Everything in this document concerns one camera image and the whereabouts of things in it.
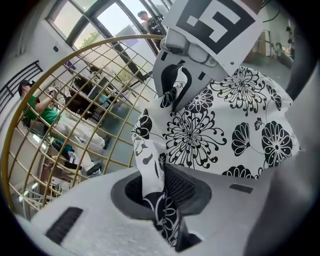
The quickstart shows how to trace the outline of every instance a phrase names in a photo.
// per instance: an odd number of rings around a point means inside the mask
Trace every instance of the black mesh grille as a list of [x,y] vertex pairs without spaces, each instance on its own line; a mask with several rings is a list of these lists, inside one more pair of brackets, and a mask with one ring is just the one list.
[[142,177],[134,178],[129,181],[124,187],[125,195],[130,198],[132,201],[136,202],[139,205],[143,205],[142,202]]
[[179,207],[189,201],[196,193],[195,185],[174,171],[165,167],[165,187],[168,194]]
[[[164,173],[165,187],[178,207],[189,201],[195,195],[195,186],[189,180],[176,174],[167,167]],[[128,182],[124,188],[124,192],[129,199],[139,205],[143,205],[141,175]]]

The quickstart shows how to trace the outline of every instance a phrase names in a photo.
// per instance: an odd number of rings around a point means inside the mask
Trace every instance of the tree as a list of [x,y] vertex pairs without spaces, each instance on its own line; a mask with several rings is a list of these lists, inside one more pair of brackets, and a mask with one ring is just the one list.
[[88,45],[91,45],[92,43],[94,43],[98,36],[99,36],[99,32],[98,31],[90,33],[89,37],[83,39],[83,41],[82,41],[82,43],[80,45],[80,49],[85,47],[85,46],[88,46]]

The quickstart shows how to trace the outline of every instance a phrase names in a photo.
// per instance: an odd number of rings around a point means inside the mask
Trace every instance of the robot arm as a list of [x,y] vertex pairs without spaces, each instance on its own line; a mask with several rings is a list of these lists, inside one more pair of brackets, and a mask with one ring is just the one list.
[[257,15],[239,0],[177,0],[163,24],[168,32],[153,66],[158,96],[174,86],[178,69],[187,77],[172,111],[181,110],[212,80],[232,75],[262,31]]

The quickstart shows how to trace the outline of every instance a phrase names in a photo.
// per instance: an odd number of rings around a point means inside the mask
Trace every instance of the black and white floral cloth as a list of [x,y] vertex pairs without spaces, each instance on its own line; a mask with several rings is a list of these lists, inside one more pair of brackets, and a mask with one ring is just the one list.
[[264,169],[299,151],[285,118],[292,100],[259,71],[239,67],[172,112],[181,91],[176,86],[154,99],[131,132],[143,200],[154,212],[156,229],[173,247],[181,216],[165,188],[165,163],[258,179]]

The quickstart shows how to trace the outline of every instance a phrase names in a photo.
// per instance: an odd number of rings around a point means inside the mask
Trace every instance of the black railing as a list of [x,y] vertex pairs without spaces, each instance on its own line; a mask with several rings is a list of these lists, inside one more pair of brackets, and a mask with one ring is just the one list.
[[0,115],[7,103],[18,92],[18,85],[22,80],[31,80],[43,70],[39,66],[39,60],[32,62],[24,69],[16,73],[5,85],[0,89]]

